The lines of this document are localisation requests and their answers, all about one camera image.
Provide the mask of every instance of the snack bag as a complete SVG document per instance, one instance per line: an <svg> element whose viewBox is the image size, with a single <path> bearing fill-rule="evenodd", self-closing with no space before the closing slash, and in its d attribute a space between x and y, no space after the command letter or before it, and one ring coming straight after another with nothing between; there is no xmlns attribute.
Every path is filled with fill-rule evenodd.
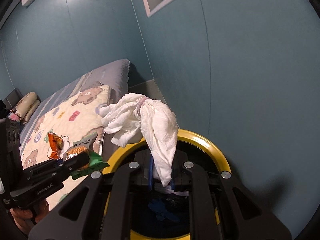
<svg viewBox="0 0 320 240"><path fill-rule="evenodd" d="M70 173L73 180L79 179L80 177L91 174L93 171L102 170L105 167L110 166L108 163L102 160L102 156L94 152L93 143L98 137L98 133L95 132L83 138L80 141L74 142L73 146L63 154L63 160L68 160L82 152L89 154L90 161L87 165L81 167L77 171Z"/></svg>
<svg viewBox="0 0 320 240"><path fill-rule="evenodd" d="M60 158L59 154L63 147L63 140L60 136L56 135L53 132L48 133L48 138L49 138L49 144L52 150L52 153L50 154L50 156L48 156L48 158L56 160Z"/></svg>

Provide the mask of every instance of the silver screw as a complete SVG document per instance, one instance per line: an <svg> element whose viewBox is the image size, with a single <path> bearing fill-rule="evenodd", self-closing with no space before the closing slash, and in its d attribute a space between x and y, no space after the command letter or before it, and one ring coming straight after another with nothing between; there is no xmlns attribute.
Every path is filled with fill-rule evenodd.
<svg viewBox="0 0 320 240"><path fill-rule="evenodd" d="M221 172L221 176L224 179L230 179L231 178L231 173L229 171L223 171L223 172Z"/></svg>
<svg viewBox="0 0 320 240"><path fill-rule="evenodd" d="M192 168L192 167L194 166L194 164L193 164L193 162L185 162L185 163L183 164L183 166L185 166L185 168L190 169L190 168Z"/></svg>
<svg viewBox="0 0 320 240"><path fill-rule="evenodd" d="M93 179L98 179L101 176L101 172L99 171L94 171L93 173L91 173L91 178Z"/></svg>
<svg viewBox="0 0 320 240"><path fill-rule="evenodd" d="M129 163L129 167L130 167L131 169L138 168L138 167L139 167L139 163L137 163L137 162L130 162L130 163Z"/></svg>

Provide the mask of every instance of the floor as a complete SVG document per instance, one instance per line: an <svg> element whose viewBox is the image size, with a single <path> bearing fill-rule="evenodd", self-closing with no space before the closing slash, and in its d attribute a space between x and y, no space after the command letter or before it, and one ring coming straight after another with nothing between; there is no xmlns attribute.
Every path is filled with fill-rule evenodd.
<svg viewBox="0 0 320 240"><path fill-rule="evenodd" d="M145 95L151 99L160 100L161 102L166 104L166 101L164 100L164 97L154 79L135 85L133 87L129 87L128 91L130 93Z"/></svg>

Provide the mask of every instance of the blue wall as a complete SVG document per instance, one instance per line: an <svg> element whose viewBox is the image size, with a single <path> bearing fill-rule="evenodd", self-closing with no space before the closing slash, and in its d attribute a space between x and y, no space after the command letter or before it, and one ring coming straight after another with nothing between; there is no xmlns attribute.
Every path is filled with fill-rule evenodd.
<svg viewBox="0 0 320 240"><path fill-rule="evenodd" d="M11 93L13 90L13 85L10 81L7 68L4 63L4 58L2 54L1 46L1 31L0 31L0 99L3 100Z"/></svg>
<svg viewBox="0 0 320 240"><path fill-rule="evenodd" d="M130 82L152 79L130 0L35 0L19 4L1 29L13 85L44 99L114 60L137 67Z"/></svg>
<svg viewBox="0 0 320 240"><path fill-rule="evenodd" d="M308 0L132 0L181 128L213 141L295 237L320 203L320 20Z"/></svg>

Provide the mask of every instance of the gray bedding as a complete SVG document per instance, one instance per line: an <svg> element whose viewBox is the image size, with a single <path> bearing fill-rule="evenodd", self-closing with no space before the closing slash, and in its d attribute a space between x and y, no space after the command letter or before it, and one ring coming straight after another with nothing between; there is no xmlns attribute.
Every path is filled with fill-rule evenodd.
<svg viewBox="0 0 320 240"><path fill-rule="evenodd" d="M58 106L67 98L77 94L79 91L86 90L90 87L100 86L101 84L108 85L111 88L110 103L118 102L122 96L128 93L129 64L129 60L122 59L92 70L41 102L31 116L30 121L23 127L22 132L20 133L20 152L23 152L38 118ZM103 150L104 160L108 160L112 153L118 148L111 143L112 136L113 135L106 135L105 137Z"/></svg>

